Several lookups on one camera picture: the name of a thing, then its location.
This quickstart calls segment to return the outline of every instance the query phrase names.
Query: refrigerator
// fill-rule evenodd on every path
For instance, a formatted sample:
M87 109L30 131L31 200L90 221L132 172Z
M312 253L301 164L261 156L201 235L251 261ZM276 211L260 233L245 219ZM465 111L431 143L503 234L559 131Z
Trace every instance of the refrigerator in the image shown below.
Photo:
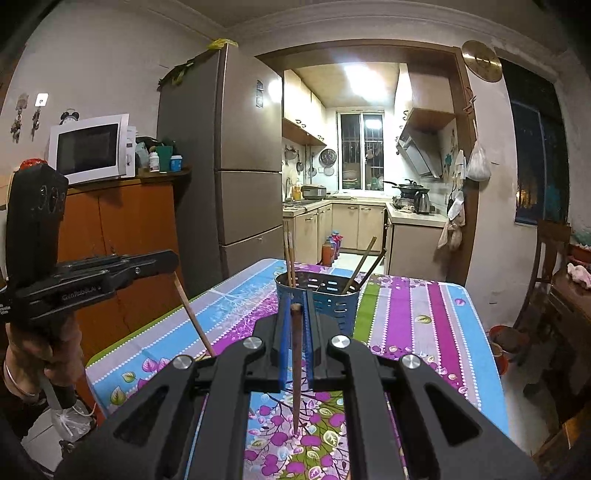
M273 95L281 78L232 45L193 62L180 84L162 86L157 126L158 139L174 140L191 168L175 193L189 297L284 257L281 95Z

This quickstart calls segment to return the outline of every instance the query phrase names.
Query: tablecloth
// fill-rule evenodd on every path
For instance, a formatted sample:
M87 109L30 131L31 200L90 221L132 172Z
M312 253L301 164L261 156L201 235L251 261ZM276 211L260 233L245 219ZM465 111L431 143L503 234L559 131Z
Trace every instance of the tablecloth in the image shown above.
M350 276L349 270L296 264L298 270ZM277 312L274 278L283 260L265 259L191 301L216 353L251 334ZM465 288L449 283L372 275L360 296L354 338L397 359L414 352L503 432L508 432L501 382L476 310ZM205 349L179 307L95 355L87 380L108 415L180 353ZM253 393L245 443L244 478L344 480L349 455L340 392L302 387L302 429L293 435L291 371L281 394Z

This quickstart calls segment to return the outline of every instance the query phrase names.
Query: blue basket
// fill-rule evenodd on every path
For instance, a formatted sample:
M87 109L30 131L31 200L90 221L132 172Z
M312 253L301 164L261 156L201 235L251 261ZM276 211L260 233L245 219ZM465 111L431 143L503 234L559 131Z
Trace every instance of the blue basket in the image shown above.
M295 272L296 287L287 284L287 273L275 278L277 296L291 295L292 303L306 303L306 290L312 290L316 313L323 313L337 320L340 331L347 336L353 335L357 303L359 301L359 284L354 281L348 292L342 294L349 281L346 277L337 277L315 272Z

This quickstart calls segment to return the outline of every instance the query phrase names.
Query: white microwave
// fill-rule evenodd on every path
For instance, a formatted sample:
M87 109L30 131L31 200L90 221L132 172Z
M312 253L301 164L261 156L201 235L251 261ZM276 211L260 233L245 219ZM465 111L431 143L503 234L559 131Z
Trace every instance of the white microwave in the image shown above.
M136 132L128 113L56 125L47 161L70 185L135 177Z

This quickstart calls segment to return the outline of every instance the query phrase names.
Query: kitchen window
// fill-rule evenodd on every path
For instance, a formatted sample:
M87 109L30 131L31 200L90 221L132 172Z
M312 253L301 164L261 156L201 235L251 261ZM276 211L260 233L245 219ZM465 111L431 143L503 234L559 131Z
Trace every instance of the kitchen window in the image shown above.
M342 190L384 189L382 112L338 114L339 183Z
M517 143L515 221L564 223L569 207L569 156L554 85L501 60Z

